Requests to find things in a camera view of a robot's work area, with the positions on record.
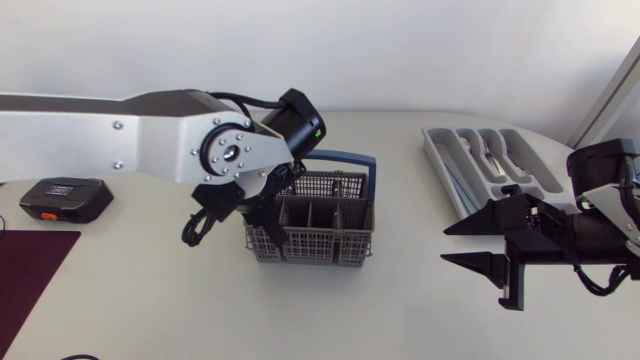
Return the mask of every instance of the white table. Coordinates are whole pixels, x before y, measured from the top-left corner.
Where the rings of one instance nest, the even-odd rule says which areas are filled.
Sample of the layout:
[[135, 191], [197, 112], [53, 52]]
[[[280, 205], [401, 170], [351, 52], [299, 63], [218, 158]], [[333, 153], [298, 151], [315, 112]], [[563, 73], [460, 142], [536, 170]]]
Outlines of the white table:
[[[457, 217], [422, 150], [420, 130], [444, 120], [485, 120], [437, 113], [323, 116], [328, 135], [319, 148], [378, 160], [374, 255], [363, 268], [258, 263], [244, 248], [239, 214], [189, 248], [180, 232], [199, 206], [188, 184], [138, 173], [96, 175], [115, 200], [87, 225], [31, 219], [18, 200], [34, 182], [6, 184], [0, 214], [8, 229], [82, 231], [6, 359], [640, 356], [636, 283], [597, 298], [570, 266], [530, 266], [525, 311], [507, 311], [487, 279], [440, 259], [500, 252], [503, 241], [442, 234]], [[537, 139], [536, 150], [568, 151], [528, 136]], [[549, 161], [564, 171], [561, 156]], [[609, 267], [586, 269], [600, 282], [608, 276]]]

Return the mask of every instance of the orange tab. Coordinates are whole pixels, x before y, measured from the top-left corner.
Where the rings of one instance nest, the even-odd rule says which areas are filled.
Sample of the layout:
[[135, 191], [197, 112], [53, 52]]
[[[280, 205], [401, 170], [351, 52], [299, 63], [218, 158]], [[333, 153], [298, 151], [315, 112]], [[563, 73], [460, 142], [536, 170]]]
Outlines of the orange tab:
[[41, 213], [40, 217], [45, 220], [58, 220], [58, 215], [53, 213]]

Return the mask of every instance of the dark red mat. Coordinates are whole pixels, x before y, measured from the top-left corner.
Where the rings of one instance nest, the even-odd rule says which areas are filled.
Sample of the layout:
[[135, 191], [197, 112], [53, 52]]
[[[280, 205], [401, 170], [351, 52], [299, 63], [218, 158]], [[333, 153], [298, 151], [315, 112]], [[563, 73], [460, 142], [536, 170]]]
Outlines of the dark red mat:
[[10, 231], [0, 238], [0, 359], [80, 233]]

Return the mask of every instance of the cutlery tray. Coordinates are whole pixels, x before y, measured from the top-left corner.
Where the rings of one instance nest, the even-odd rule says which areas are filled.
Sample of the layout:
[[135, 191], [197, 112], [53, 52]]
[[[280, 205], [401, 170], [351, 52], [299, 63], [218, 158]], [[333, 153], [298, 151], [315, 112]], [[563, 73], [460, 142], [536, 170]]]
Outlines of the cutlery tray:
[[523, 192], [550, 204], [573, 199], [544, 159], [512, 128], [424, 128], [424, 151], [433, 164], [460, 218], [481, 209], [487, 200], [505, 197], [502, 188]]

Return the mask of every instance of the gray plastic basket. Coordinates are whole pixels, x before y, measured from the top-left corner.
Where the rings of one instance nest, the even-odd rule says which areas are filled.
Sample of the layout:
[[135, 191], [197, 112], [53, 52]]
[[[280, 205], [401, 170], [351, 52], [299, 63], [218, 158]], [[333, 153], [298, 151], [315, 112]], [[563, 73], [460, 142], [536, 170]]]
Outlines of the gray plastic basket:
[[362, 266], [371, 256], [375, 158], [329, 150], [306, 158], [365, 165], [369, 174], [307, 171], [276, 196], [273, 216], [289, 235], [283, 254], [262, 228], [245, 223], [247, 249], [260, 262]]

